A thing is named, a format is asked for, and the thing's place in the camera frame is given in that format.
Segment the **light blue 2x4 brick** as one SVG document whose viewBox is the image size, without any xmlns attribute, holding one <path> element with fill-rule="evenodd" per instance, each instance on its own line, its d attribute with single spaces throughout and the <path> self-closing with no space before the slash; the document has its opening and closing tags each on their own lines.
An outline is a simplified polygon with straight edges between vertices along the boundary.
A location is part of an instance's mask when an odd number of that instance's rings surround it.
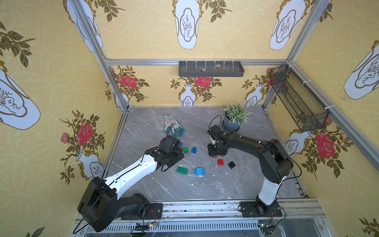
<svg viewBox="0 0 379 237">
<path fill-rule="evenodd" d="M 205 175 L 205 170 L 203 168 L 195 168 L 194 169 L 194 175 L 202 177 Z"/>
</svg>

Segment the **teal 2x2 brick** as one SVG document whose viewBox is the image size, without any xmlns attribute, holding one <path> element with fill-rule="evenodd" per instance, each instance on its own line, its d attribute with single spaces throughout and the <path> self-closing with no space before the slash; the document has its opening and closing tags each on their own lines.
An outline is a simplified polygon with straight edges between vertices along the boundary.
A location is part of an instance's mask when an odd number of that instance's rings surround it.
<svg viewBox="0 0 379 237">
<path fill-rule="evenodd" d="M 204 175 L 204 174 L 205 174 L 205 172 L 204 172 L 204 169 L 203 169 L 203 168 L 197 168 L 195 171 L 196 171 L 196 174 L 197 174 L 197 175 L 199 175 L 199 176 L 200 176 L 200 175 Z"/>
</svg>

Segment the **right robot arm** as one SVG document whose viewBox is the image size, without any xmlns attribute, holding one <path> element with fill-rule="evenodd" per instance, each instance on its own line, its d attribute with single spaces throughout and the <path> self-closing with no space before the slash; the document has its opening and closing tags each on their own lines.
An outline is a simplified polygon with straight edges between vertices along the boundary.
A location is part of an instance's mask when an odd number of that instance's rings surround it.
<svg viewBox="0 0 379 237">
<path fill-rule="evenodd" d="M 258 140 L 234 131 L 222 131 L 217 125 L 207 133 L 212 141 L 207 146 L 210 156 L 225 156 L 229 149 L 237 149 L 258 158 L 265 179 L 253 210 L 258 216 L 272 213 L 277 207 L 278 191 L 294 166 L 281 143 L 276 139 Z"/>
</svg>

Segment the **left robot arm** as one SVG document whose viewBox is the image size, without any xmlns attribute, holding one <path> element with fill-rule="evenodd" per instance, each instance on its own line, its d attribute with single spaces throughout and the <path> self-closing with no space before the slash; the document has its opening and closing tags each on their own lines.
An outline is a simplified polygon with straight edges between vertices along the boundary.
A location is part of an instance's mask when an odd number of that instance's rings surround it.
<svg viewBox="0 0 379 237">
<path fill-rule="evenodd" d="M 104 179 L 92 179 L 78 206 L 82 220 L 101 232 L 125 215 L 143 217 L 148 212 L 149 201 L 140 193 L 123 197 L 124 193 L 145 176 L 158 169 L 165 172 L 183 158 L 180 140 L 168 135 L 124 170 Z"/>
</svg>

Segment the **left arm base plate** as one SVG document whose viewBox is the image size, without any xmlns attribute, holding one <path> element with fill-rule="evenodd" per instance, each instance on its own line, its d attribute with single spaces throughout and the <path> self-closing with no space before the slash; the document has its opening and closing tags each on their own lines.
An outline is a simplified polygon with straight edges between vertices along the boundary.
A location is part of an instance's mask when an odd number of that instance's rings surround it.
<svg viewBox="0 0 379 237">
<path fill-rule="evenodd" d="M 162 218 L 163 204 L 150 203 L 136 214 L 127 214 L 121 217 L 121 220 L 160 220 Z"/>
</svg>

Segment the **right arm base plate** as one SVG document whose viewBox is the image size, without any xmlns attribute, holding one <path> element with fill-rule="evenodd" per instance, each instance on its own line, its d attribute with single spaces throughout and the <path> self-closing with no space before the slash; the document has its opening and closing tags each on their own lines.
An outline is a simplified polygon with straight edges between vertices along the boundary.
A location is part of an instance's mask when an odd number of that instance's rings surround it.
<svg viewBox="0 0 379 237">
<path fill-rule="evenodd" d="M 282 217 L 283 213 L 277 201 L 266 205 L 261 201 L 243 201 L 237 208 L 242 216 L 247 217 Z"/>
</svg>

